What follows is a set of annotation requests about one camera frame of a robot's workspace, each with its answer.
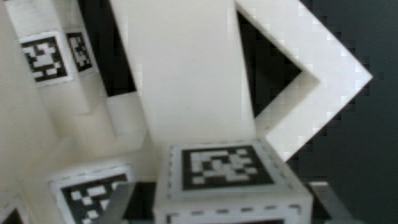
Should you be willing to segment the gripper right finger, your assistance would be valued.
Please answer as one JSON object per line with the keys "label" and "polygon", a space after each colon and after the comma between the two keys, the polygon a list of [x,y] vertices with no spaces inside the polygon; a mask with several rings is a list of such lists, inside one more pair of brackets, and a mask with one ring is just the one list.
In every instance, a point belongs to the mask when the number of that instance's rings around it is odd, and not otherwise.
{"label": "gripper right finger", "polygon": [[310,182],[308,187],[328,215],[323,224],[365,224],[365,222],[351,216],[328,183]]}

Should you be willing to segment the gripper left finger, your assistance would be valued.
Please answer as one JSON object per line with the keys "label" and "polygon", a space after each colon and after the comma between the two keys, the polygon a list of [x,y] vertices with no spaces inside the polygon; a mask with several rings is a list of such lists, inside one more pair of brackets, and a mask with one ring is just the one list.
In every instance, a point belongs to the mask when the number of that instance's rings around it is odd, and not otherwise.
{"label": "gripper left finger", "polygon": [[104,209],[104,212],[93,224],[120,224],[122,223],[132,189],[134,189],[132,182],[120,182],[116,184],[116,187],[109,196],[108,207]]}

